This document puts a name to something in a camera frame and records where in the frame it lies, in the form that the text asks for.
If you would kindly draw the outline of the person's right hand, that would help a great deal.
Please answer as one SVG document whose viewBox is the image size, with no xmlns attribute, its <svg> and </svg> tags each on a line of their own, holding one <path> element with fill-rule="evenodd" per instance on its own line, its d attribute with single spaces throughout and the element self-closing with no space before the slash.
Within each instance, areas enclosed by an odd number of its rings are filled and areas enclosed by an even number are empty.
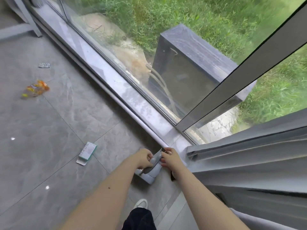
<svg viewBox="0 0 307 230">
<path fill-rule="evenodd" d="M 167 168 L 174 172 L 180 171 L 181 169 L 186 167 L 186 164 L 182 161 L 179 154 L 174 148 L 172 148 L 172 154 L 168 162 L 169 162 L 169 167 Z"/>
</svg>

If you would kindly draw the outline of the person's left hand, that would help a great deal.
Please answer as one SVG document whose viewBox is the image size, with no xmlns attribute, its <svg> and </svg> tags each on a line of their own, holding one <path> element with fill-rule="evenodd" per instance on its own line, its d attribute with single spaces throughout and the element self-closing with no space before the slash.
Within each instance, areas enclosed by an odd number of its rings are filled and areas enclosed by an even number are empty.
<svg viewBox="0 0 307 230">
<path fill-rule="evenodd" d="M 137 169 L 144 169 L 146 167 L 151 167 L 151 166 L 145 166 L 145 155 L 146 155 L 145 151 L 149 151 L 149 150 L 145 148 L 141 148 L 134 155 L 134 158 L 137 162 Z"/>
</svg>

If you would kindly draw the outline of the grey fabric strip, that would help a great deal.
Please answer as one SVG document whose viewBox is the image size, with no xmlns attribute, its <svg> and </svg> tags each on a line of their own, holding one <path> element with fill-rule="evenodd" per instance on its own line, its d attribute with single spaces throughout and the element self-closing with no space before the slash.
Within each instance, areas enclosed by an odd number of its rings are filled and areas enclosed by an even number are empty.
<svg viewBox="0 0 307 230">
<path fill-rule="evenodd" d="M 156 154 L 153 155 L 153 157 L 149 160 L 149 163 L 152 165 L 151 167 L 146 167 L 142 170 L 143 174 L 148 174 L 151 172 L 155 166 L 160 162 L 162 155 L 162 150 L 159 150 Z"/>
</svg>

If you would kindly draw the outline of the person's right forearm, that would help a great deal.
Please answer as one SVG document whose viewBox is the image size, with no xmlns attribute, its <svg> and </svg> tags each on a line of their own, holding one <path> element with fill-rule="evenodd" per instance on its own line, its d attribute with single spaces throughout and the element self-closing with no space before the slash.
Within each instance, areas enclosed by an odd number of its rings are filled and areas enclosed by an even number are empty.
<svg viewBox="0 0 307 230">
<path fill-rule="evenodd" d="M 250 230 L 183 164 L 176 163 L 171 171 L 175 173 L 199 230 Z"/>
</svg>

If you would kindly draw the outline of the person's left forearm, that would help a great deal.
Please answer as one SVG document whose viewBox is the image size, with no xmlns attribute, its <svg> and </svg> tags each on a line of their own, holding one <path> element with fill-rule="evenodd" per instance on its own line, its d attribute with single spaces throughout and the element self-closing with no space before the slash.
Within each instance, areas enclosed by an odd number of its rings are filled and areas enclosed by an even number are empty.
<svg viewBox="0 0 307 230">
<path fill-rule="evenodd" d="M 134 172 L 148 161 L 122 162 L 70 214 L 59 230 L 115 230 L 125 205 Z"/>
</svg>

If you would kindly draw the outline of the white shoe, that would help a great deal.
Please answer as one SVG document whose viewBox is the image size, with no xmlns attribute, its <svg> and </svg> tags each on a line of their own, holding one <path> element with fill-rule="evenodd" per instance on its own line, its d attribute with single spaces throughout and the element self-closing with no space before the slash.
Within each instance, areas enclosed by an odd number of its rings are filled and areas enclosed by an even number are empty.
<svg viewBox="0 0 307 230">
<path fill-rule="evenodd" d="M 143 208 L 143 209 L 148 209 L 148 201 L 146 199 L 140 199 L 136 202 L 134 205 L 133 209 L 136 208 Z"/>
</svg>

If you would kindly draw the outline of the black trouser leg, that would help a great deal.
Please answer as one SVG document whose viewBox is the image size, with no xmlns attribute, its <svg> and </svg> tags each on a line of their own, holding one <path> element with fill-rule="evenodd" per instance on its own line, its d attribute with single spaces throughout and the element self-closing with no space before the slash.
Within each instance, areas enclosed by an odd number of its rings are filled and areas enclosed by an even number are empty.
<svg viewBox="0 0 307 230">
<path fill-rule="evenodd" d="M 124 221 L 121 230 L 157 230 L 152 213 L 145 208 L 133 209 Z"/>
</svg>

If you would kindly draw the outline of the white and green box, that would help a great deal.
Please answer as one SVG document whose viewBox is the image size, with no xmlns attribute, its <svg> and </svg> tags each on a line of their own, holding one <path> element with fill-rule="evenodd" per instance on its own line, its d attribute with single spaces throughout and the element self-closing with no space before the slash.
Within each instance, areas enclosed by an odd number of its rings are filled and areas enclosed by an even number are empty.
<svg viewBox="0 0 307 230">
<path fill-rule="evenodd" d="M 97 149 L 97 145 L 91 142 L 87 142 L 83 150 L 79 154 L 76 160 L 76 163 L 79 165 L 85 166 L 96 149 Z"/>
</svg>

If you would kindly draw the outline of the dark grey outdoor cabinet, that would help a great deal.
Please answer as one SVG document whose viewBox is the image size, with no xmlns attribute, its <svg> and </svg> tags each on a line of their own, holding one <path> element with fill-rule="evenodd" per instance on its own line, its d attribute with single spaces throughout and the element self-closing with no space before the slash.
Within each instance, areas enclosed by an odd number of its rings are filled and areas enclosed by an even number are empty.
<svg viewBox="0 0 307 230">
<path fill-rule="evenodd" d="M 173 121 L 177 123 L 237 67 L 237 63 L 180 23 L 160 34 L 154 56 L 151 75 L 166 86 L 163 88 L 150 76 L 148 89 L 174 114 Z"/>
</svg>

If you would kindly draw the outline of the grey pleated curtain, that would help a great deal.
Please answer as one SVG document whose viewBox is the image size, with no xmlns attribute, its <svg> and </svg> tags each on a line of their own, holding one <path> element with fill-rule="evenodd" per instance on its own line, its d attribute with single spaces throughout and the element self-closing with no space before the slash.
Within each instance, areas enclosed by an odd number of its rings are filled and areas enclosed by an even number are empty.
<svg viewBox="0 0 307 230">
<path fill-rule="evenodd" d="M 307 108 L 208 144 L 189 170 L 227 207 L 267 230 L 307 230 Z"/>
</svg>

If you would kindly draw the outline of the white sheer curtain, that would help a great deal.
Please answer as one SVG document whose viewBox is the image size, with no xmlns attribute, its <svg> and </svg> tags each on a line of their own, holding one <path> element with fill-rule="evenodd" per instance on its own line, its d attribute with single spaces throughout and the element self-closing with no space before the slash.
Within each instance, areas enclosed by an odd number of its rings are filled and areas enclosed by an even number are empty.
<svg viewBox="0 0 307 230">
<path fill-rule="evenodd" d="M 251 216 L 245 213 L 236 211 L 233 208 L 230 210 L 245 224 L 250 230 L 267 230 L 267 227 L 263 225 L 262 219 Z"/>
</svg>

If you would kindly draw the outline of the orange snack wrapper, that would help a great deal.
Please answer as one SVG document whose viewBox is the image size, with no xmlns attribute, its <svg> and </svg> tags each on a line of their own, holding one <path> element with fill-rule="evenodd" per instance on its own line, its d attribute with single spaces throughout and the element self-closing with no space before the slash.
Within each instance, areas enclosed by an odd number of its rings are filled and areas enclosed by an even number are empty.
<svg viewBox="0 0 307 230">
<path fill-rule="evenodd" d="M 37 80 L 36 83 L 27 86 L 21 94 L 21 99 L 28 99 L 42 95 L 50 90 L 50 87 L 42 80 Z"/>
</svg>

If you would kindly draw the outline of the grey window frame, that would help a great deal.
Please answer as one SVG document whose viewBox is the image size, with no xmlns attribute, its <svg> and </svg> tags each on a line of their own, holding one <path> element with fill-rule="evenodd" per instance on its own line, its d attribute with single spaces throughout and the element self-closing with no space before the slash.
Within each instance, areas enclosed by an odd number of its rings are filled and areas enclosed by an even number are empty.
<svg viewBox="0 0 307 230">
<path fill-rule="evenodd" d="M 158 39 L 182 23 L 238 66 L 307 0 L 35 0 L 33 13 L 171 146 L 179 135 L 217 141 L 307 108 L 307 45 L 178 132 L 148 89 Z"/>
</svg>

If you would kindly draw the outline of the grey furniture frame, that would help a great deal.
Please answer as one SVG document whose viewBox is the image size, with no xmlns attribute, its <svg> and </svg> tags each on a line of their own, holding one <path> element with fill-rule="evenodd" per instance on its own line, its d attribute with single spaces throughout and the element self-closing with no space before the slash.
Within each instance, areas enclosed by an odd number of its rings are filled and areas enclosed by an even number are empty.
<svg viewBox="0 0 307 230">
<path fill-rule="evenodd" d="M 33 31 L 37 37 L 42 33 L 33 20 L 28 8 L 22 0 L 4 0 L 8 7 L 17 14 L 23 23 L 0 29 L 0 41 Z"/>
</svg>

